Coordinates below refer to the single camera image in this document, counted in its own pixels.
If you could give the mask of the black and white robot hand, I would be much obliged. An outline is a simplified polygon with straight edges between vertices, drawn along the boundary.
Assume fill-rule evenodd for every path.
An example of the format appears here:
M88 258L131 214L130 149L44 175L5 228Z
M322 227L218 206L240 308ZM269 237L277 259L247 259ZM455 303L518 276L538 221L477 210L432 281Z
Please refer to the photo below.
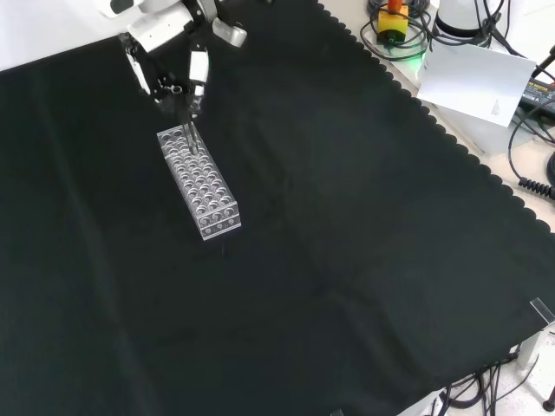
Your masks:
M198 116L204 99L210 68L206 36L213 34L234 48L247 37L246 30L230 22L222 1L106 1L99 10L110 18L140 12L119 35L121 46L144 93L183 123ZM190 52L183 80L157 57L179 40Z

